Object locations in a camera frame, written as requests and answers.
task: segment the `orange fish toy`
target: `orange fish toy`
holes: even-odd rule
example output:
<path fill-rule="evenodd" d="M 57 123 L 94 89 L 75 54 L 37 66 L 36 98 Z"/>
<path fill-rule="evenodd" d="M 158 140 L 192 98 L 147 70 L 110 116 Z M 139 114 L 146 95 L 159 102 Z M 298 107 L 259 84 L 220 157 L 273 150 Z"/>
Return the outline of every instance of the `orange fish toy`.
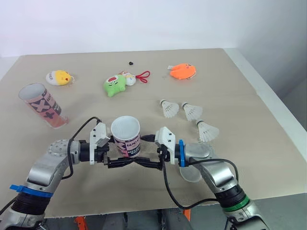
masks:
<path fill-rule="evenodd" d="M 196 68 L 188 63 L 182 63 L 176 66 L 169 66 L 171 70 L 170 75 L 176 79 L 189 79 L 195 76 Z"/>

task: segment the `table surface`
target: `table surface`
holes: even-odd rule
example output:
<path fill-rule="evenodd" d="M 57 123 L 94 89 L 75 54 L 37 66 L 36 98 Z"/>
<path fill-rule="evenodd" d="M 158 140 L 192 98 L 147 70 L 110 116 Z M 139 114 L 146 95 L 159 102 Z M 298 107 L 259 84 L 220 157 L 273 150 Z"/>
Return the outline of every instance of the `table surface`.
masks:
<path fill-rule="evenodd" d="M 190 80 L 169 76 L 168 65 L 190 63 L 197 74 Z M 51 86 L 48 72 L 64 69 L 75 77 L 67 86 Z M 103 90 L 106 78 L 126 70 L 139 74 L 149 70 L 148 84 L 139 81 L 112 98 Z M 69 124 L 51 129 L 18 98 L 19 90 L 33 82 L 43 83 Z M 306 161 L 276 121 L 253 87 L 222 49 L 142 51 L 30 55 L 20 57 L 0 83 L 0 204 L 16 193 L 11 184 L 23 184 L 33 163 L 50 143 L 67 139 L 91 116 L 108 126 L 121 115 L 136 117 L 141 135 L 153 134 L 167 126 L 177 140 L 198 142 L 194 122 L 181 109 L 174 118 L 164 118 L 160 99 L 200 105 L 206 123 L 220 129 L 211 142 L 221 158 L 233 161 L 239 170 L 240 185 L 252 199 L 304 192 Z M 94 124 L 78 139 L 89 139 Z M 120 155 L 111 147 L 112 158 Z M 153 143 L 141 143 L 141 156 L 158 160 Z M 181 178 L 178 168 L 167 165 L 170 187 L 184 205 L 214 197 L 203 182 Z M 88 162 L 74 166 L 72 178 L 60 183 L 46 210 L 46 217 L 67 217 L 174 207 L 165 189 L 163 175 L 155 169 L 130 164 L 108 169 Z"/>

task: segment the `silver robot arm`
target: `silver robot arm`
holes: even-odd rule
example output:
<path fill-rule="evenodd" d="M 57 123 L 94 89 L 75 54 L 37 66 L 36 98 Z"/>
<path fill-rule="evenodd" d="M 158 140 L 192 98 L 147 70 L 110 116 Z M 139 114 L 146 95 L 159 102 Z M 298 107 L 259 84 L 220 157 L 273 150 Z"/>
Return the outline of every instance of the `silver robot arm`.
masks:
<path fill-rule="evenodd" d="M 45 209 L 56 191 L 65 170 L 68 168 L 68 140 L 52 143 L 47 153 L 39 158 L 32 166 L 24 185 L 12 185 L 11 189 L 19 194 L 14 204 L 1 216 L 0 230 L 15 227 L 37 228 L 45 216 Z M 71 143 L 73 163 L 79 163 L 81 144 Z"/>
<path fill-rule="evenodd" d="M 269 230 L 255 203 L 239 186 L 228 165 L 219 159 L 213 148 L 206 143 L 186 144 L 180 140 L 175 144 L 175 135 L 166 127 L 157 131 L 155 142 L 165 145 L 171 164 L 178 160 L 180 167 L 195 167 L 214 193 L 230 224 L 229 230 Z"/>
<path fill-rule="evenodd" d="M 90 134 L 90 143 L 71 141 L 72 164 L 81 161 L 102 162 L 104 153 L 109 151 L 105 124 L 99 122 Z M 63 179 L 69 166 L 69 140 L 52 143 L 42 157 L 32 166 L 23 185 L 12 185 L 18 195 L 11 207 L 1 216 L 0 230 L 37 229 L 45 216 L 51 197 Z"/>
<path fill-rule="evenodd" d="M 204 144 L 186 144 L 185 151 L 186 161 L 190 163 L 204 159 L 218 159 L 212 148 Z M 223 212 L 230 221 L 229 229 L 269 229 L 256 204 L 244 193 L 225 162 L 203 162 L 193 166 L 200 171 L 206 184 L 220 202 Z"/>

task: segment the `badminton shuttlecock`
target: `badminton shuttlecock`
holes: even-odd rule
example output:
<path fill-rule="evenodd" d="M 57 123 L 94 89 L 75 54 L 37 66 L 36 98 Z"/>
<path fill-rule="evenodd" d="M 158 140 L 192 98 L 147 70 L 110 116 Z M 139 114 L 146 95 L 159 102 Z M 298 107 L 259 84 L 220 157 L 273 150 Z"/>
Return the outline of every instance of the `badminton shuttlecock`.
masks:
<path fill-rule="evenodd" d="M 166 100 L 161 100 L 160 105 L 163 108 L 163 114 L 167 118 L 175 116 L 179 111 L 179 105 L 174 102 L 168 102 Z"/>
<path fill-rule="evenodd" d="M 202 115 L 202 108 L 200 106 L 195 106 L 184 102 L 181 104 L 181 107 L 186 112 L 188 121 L 197 120 Z"/>
<path fill-rule="evenodd" d="M 212 141 L 220 133 L 220 130 L 218 128 L 204 123 L 203 120 L 200 120 L 200 119 L 197 120 L 196 125 L 197 125 L 198 131 L 200 133 L 200 141 L 201 142 Z"/>

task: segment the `orange bracket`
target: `orange bracket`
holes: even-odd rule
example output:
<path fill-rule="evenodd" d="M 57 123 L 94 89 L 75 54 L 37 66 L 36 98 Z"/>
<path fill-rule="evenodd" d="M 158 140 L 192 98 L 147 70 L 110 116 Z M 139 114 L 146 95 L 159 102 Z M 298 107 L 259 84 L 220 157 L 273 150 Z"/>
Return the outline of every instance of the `orange bracket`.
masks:
<path fill-rule="evenodd" d="M 79 230 L 88 230 L 84 217 L 76 217 L 74 222 L 78 224 Z"/>
<path fill-rule="evenodd" d="M 183 215 L 185 215 L 188 221 L 190 221 L 191 220 L 191 209 L 183 210 Z"/>

